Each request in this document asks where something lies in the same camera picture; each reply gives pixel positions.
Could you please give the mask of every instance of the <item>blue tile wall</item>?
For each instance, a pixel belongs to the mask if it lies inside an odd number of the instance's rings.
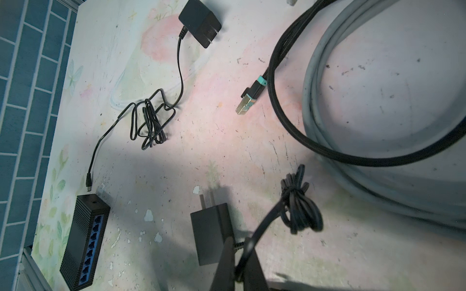
[[[76,14],[54,0],[0,0],[0,289],[34,241]]]

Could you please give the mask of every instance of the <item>floral patterned table surface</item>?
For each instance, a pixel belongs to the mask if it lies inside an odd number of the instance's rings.
[[[59,268],[76,196],[87,194],[84,180],[98,138],[122,105],[160,87],[170,98],[179,90],[176,42],[185,2],[94,0],[79,8],[32,252],[55,291],[68,290]],[[126,116],[102,143],[92,191],[112,210],[87,290],[206,290],[216,266],[197,262],[189,214],[200,210],[198,194],[213,193],[216,203],[228,202],[241,239],[276,202],[280,180],[300,163],[306,164],[304,180],[312,185],[325,230],[292,236],[274,222],[257,247],[268,280],[347,289],[460,290],[464,242],[348,195],[283,129],[267,94],[245,116],[235,114],[242,91],[266,68],[283,28],[311,5],[240,2],[208,3],[223,23],[208,49],[190,34],[185,37],[185,95],[167,128],[168,141],[141,151],[142,141],[129,139]],[[310,57],[305,47],[315,45],[346,4],[322,14],[311,36],[277,71],[282,105],[301,129],[306,69],[301,60]],[[339,72],[328,79],[337,82]]]

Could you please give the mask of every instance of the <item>power adapter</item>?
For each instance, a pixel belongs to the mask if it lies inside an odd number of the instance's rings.
[[[202,210],[191,213],[191,224],[198,253],[199,266],[218,263],[223,244],[233,238],[233,227],[226,203],[206,208],[200,195]]]
[[[222,28],[213,12],[199,0],[188,0],[178,19],[204,48]]]

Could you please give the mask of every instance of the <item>black cable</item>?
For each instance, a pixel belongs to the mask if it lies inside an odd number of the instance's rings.
[[[304,165],[301,164],[296,174],[288,174],[287,178],[281,181],[281,197],[279,202],[262,220],[251,239],[246,244],[243,244],[243,254],[235,268],[235,279],[238,282],[242,281],[244,268],[253,249],[267,227],[276,218],[281,217],[284,224],[290,228],[291,234],[297,234],[298,231],[302,231],[308,227],[314,231],[322,231],[322,215],[316,204],[305,196],[309,183],[305,182],[301,186],[303,177]]]
[[[90,188],[92,187],[92,178],[91,178],[91,170],[92,170],[92,164],[94,163],[94,159],[96,157],[96,152],[97,149],[99,148],[100,142],[109,134],[109,132],[112,131],[112,129],[117,125],[117,123],[121,120],[123,115],[126,113],[126,111],[131,107],[133,107],[133,111],[131,113],[131,131],[130,131],[130,139],[132,141],[136,140],[138,136],[140,137],[145,137],[143,144],[141,146],[142,150],[147,149],[148,147],[152,147],[153,143],[155,142],[156,144],[162,144],[167,140],[167,137],[164,132],[164,127],[175,117],[176,110],[175,107],[178,104],[178,102],[181,100],[181,97],[183,96],[183,90],[184,90],[184,85],[183,85],[183,76],[181,75],[181,69],[179,66],[179,49],[181,46],[181,40],[185,37],[186,33],[188,33],[188,29],[183,26],[181,29],[181,32],[179,33],[179,38],[178,38],[178,46],[177,46],[177,63],[178,63],[178,71],[179,71],[179,77],[181,79],[181,90],[179,93],[178,98],[173,104],[170,104],[167,99],[165,98],[165,93],[162,88],[157,89],[149,98],[139,101],[137,103],[132,102],[126,106],[125,109],[118,115],[116,121],[110,126],[110,128],[103,134],[103,136],[99,139],[97,142],[97,145],[94,149],[94,153],[92,154],[92,158],[90,160],[90,165],[89,165],[89,170],[87,173],[86,177],[86,187],[87,191],[90,191]],[[154,109],[154,106],[151,103],[152,98],[160,92],[162,95],[162,100],[163,103],[160,104],[157,109]],[[139,105],[144,103],[143,107],[143,116],[144,116],[144,123],[141,124],[141,126],[138,128],[137,127],[137,108]],[[163,123],[160,124],[158,118],[157,118],[157,113],[160,111],[160,109],[164,109],[165,111],[173,110],[172,115]],[[142,129],[147,129],[147,135],[141,134]]]
[[[304,12],[282,34],[281,38],[275,45],[272,56],[270,57],[270,62],[266,73],[268,94],[270,96],[270,101],[272,103],[272,107],[274,108],[275,114],[287,132],[289,132],[290,135],[299,141],[302,145],[319,155],[335,160],[337,162],[365,167],[394,167],[418,162],[438,154],[464,137],[466,135],[466,117],[447,135],[426,148],[403,156],[390,158],[368,158],[347,155],[322,146],[321,144],[305,136],[292,124],[292,122],[283,112],[283,109],[280,106],[280,102],[278,101],[277,93],[275,90],[275,70],[283,60],[284,52],[288,52],[287,50],[291,48],[291,46],[301,35],[305,27],[309,24],[317,12],[333,2],[335,2],[335,0],[318,0],[310,9]]]

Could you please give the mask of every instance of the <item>coiled gray cable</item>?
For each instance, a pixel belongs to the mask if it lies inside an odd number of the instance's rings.
[[[309,61],[302,93],[302,117],[306,135],[337,149],[318,111],[320,83],[327,60],[336,45],[362,24],[398,0],[354,0],[330,24]],[[382,209],[466,230],[466,207],[431,203],[400,193],[366,176],[358,167],[318,156],[326,170],[355,197]]]

